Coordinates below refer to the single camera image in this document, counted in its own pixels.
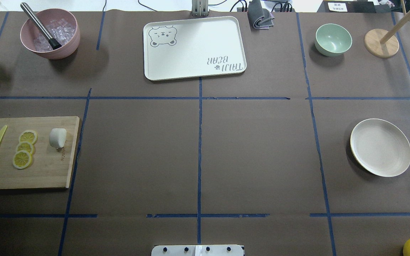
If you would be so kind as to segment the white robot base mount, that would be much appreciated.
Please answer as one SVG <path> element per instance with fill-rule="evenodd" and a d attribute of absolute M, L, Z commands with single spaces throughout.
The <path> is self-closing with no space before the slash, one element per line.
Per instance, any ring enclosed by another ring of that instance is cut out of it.
<path fill-rule="evenodd" d="M 244 256 L 244 246 L 222 245 L 159 245 L 151 251 L 152 256 Z"/>

